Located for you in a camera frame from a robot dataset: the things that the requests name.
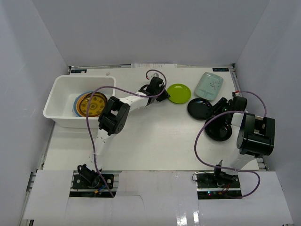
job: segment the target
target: black label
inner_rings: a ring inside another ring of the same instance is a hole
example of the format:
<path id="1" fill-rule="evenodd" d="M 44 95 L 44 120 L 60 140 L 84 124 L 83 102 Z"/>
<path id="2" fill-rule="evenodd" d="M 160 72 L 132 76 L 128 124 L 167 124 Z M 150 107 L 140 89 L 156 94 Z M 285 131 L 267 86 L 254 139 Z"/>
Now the black label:
<path id="1" fill-rule="evenodd" d="M 212 68 L 214 72 L 228 72 L 229 68 Z"/>
<path id="2" fill-rule="evenodd" d="M 87 73 L 87 70 L 83 69 L 72 69 L 70 73 Z"/>

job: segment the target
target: green plate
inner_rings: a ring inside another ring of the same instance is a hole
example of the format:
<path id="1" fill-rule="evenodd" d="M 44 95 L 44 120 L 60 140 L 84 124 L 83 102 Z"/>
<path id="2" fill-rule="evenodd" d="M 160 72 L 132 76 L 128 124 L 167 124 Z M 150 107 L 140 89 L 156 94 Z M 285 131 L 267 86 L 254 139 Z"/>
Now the green plate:
<path id="1" fill-rule="evenodd" d="M 184 104 L 191 97 L 190 89 L 183 84 L 173 84 L 168 87 L 167 92 L 170 95 L 169 100 L 175 104 Z"/>

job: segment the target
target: gray wall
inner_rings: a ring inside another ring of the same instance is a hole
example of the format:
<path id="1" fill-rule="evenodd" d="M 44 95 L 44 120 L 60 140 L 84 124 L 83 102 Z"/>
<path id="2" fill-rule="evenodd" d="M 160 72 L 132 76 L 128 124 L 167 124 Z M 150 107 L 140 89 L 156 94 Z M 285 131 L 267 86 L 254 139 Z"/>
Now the gray wall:
<path id="1" fill-rule="evenodd" d="M 0 1 L 0 31 L 0 224 L 16 226 L 52 127 L 44 104 L 67 67 L 30 0 Z"/>
<path id="2" fill-rule="evenodd" d="M 258 93 L 276 119 L 275 149 L 266 163 L 276 170 L 296 226 L 301 226 L 300 64 L 301 2 L 272 0 L 238 60 L 237 75 L 241 90 Z M 248 103 L 262 115 L 259 101 Z"/>
<path id="3" fill-rule="evenodd" d="M 67 65 L 238 60 L 269 0 L 33 0 Z"/>

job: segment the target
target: white bin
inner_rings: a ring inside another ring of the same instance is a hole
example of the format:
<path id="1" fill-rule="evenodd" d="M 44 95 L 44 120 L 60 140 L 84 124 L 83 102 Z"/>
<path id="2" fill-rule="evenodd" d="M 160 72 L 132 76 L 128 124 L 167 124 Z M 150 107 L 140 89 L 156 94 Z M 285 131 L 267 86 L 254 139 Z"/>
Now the white bin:
<path id="1" fill-rule="evenodd" d="M 116 86 L 116 79 L 111 76 L 62 75 L 58 77 L 50 91 L 44 108 L 44 116 L 67 128 L 87 128 L 86 118 L 78 117 L 73 104 L 84 92 L 94 91 L 101 86 Z M 104 88 L 99 92 L 109 99 L 115 89 Z M 98 128 L 98 117 L 89 117 L 90 128 Z"/>

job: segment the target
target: white table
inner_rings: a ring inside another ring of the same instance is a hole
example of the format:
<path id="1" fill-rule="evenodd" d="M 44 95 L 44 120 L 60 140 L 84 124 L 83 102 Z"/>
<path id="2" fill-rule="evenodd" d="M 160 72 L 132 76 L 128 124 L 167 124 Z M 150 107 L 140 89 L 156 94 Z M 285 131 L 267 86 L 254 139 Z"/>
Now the white table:
<path id="1" fill-rule="evenodd" d="M 183 83 L 192 91 L 205 72 L 212 68 L 160 68 L 167 77 L 167 86 Z M 87 74 L 110 75 L 117 80 L 117 87 L 136 92 L 149 81 L 145 68 L 136 69 L 88 69 Z M 214 105 L 221 97 L 232 98 L 235 91 L 230 72 L 214 72 L 224 82 Z M 116 91 L 116 97 L 127 94 Z M 131 112 L 126 126 L 116 135 L 106 152 L 103 170 L 212 170 L 200 163 L 193 151 L 197 133 L 203 121 L 192 119 L 187 104 L 176 105 L 168 100 Z M 239 128 L 233 127 L 231 138 L 216 142 L 202 134 L 198 141 L 198 154 L 206 162 L 217 164 L 236 148 Z M 55 125 L 44 169 L 76 170 L 91 154 L 92 145 L 86 129 L 67 129 Z M 243 169 L 258 170 L 257 161 L 251 161 Z"/>

